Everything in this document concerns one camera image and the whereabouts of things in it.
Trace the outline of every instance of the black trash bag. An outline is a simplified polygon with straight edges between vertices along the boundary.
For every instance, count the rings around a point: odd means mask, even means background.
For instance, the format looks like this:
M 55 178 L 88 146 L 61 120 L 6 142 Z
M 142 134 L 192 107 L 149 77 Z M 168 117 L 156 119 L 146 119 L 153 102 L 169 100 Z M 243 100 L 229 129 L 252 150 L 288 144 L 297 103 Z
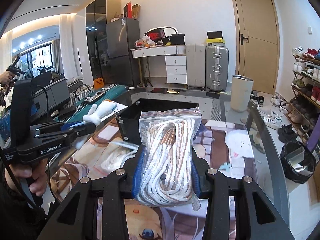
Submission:
M 308 166 L 308 171 L 312 172 L 307 176 L 296 172 L 295 169 L 292 168 L 291 164 L 287 159 L 287 155 L 289 153 L 300 148 L 301 146 L 304 148 L 304 160 L 299 164 L 301 166 Z M 298 141 L 288 142 L 282 147 L 280 160 L 281 160 L 284 175 L 286 176 L 286 178 L 300 184 L 306 183 L 308 179 L 313 175 L 316 168 L 315 157 L 312 155 L 312 153 L 308 150 L 306 146 L 304 146 L 301 142 L 298 142 Z

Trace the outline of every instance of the white plush toy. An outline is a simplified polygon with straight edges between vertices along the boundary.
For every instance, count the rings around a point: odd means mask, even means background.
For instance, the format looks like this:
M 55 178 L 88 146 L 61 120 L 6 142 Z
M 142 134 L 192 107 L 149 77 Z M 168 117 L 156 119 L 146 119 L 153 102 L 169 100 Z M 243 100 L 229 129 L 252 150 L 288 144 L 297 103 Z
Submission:
M 91 122 L 98 126 L 101 123 L 101 119 L 111 114 L 117 107 L 115 102 L 102 101 L 99 106 L 93 104 L 87 115 L 82 118 L 83 123 Z M 80 150 L 84 143 L 87 141 L 88 135 L 78 137 L 71 145 L 74 145 L 77 150 Z

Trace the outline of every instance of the black sleeve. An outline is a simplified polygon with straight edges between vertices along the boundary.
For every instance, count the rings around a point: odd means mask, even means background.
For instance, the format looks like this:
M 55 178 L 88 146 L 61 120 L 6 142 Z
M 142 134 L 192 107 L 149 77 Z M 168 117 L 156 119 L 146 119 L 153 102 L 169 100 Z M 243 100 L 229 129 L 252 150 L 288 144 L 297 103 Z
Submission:
M 32 209 L 27 201 L 9 188 L 0 160 L 0 239 L 37 239 L 45 225 L 43 209 Z

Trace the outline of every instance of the door frame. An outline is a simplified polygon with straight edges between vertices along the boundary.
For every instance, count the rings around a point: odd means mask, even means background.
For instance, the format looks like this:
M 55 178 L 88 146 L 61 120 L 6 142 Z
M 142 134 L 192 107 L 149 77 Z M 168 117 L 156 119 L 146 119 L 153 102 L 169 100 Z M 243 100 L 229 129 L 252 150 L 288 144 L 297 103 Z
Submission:
M 235 22 L 236 22 L 236 75 L 239 75 L 239 64 L 240 64 L 240 32 L 239 32 L 239 18 L 238 18 L 238 10 L 236 5 L 236 0 L 232 0 L 233 3 L 233 10 L 235 14 Z M 278 79 L 278 72 L 279 72 L 279 64 L 280 64 L 280 32 L 279 32 L 279 21 L 278 21 L 278 14 L 276 11 L 276 4 L 275 1 L 272 0 L 273 9 L 275 12 L 276 17 L 276 24 L 277 24 L 277 39 L 278 39 L 278 53 L 277 53 L 277 66 L 276 66 L 276 73 L 274 78 L 274 87 L 273 87 L 273 94 L 276 91 L 277 79 Z

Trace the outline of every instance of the window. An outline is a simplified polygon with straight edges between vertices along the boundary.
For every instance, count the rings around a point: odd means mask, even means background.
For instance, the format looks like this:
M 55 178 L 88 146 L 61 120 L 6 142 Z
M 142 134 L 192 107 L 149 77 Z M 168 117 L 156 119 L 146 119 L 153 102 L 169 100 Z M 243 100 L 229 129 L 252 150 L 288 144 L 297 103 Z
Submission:
M 28 51 L 21 55 L 21 69 L 45 67 L 45 70 L 54 70 L 52 62 L 52 43 Z

